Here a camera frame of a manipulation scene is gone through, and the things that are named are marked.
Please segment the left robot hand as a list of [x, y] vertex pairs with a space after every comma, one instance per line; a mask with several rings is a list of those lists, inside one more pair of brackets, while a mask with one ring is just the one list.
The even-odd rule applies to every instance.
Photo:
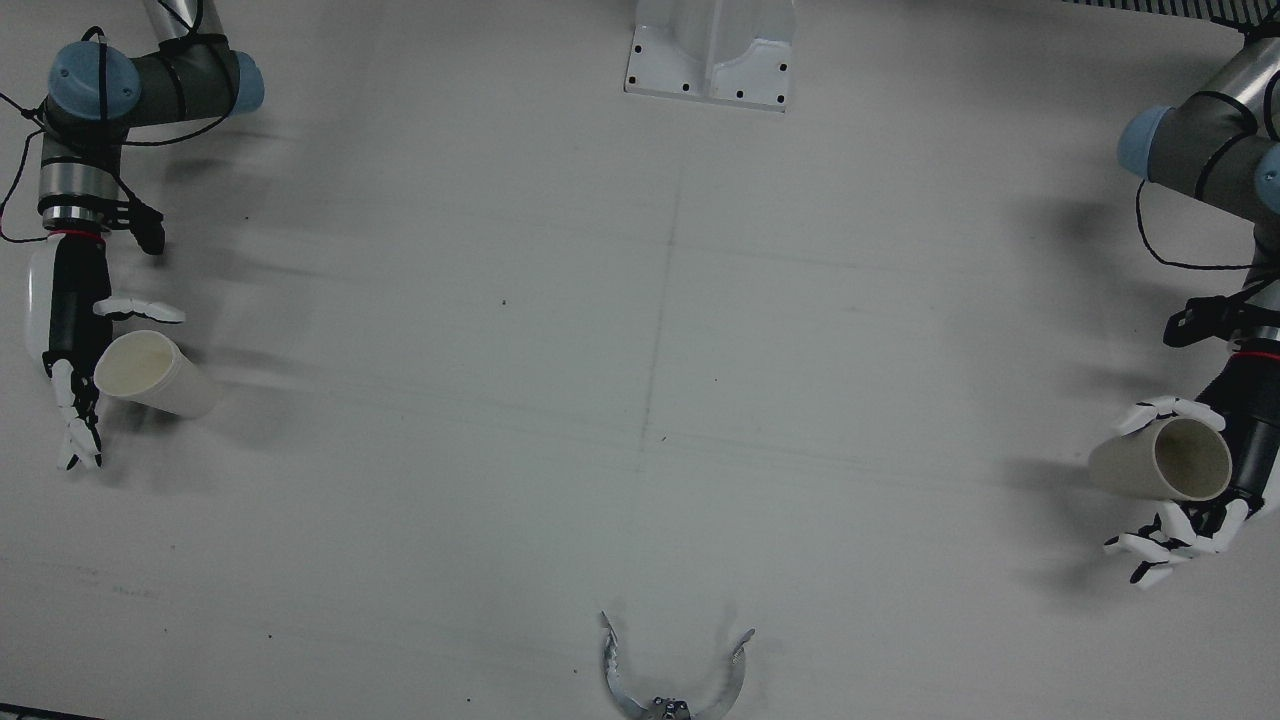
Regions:
[[1151, 523], [1103, 543], [1106, 553], [1137, 557], [1129, 582], [1149, 588], [1175, 566], [1226, 552], [1247, 523], [1277, 510], [1277, 350], [1244, 348], [1196, 398], [1162, 395], [1132, 405], [1117, 437], [1188, 418], [1216, 430], [1231, 456], [1231, 479], [1204, 501], [1158, 501]]

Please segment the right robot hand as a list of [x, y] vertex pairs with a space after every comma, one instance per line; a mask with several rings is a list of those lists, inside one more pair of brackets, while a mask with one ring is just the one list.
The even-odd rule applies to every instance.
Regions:
[[179, 324], [170, 304], [114, 293], [104, 240], [72, 231], [40, 241], [27, 272], [24, 345], [44, 372], [63, 423], [58, 466], [99, 468], [100, 391], [93, 370], [113, 341], [115, 322], [133, 316]]

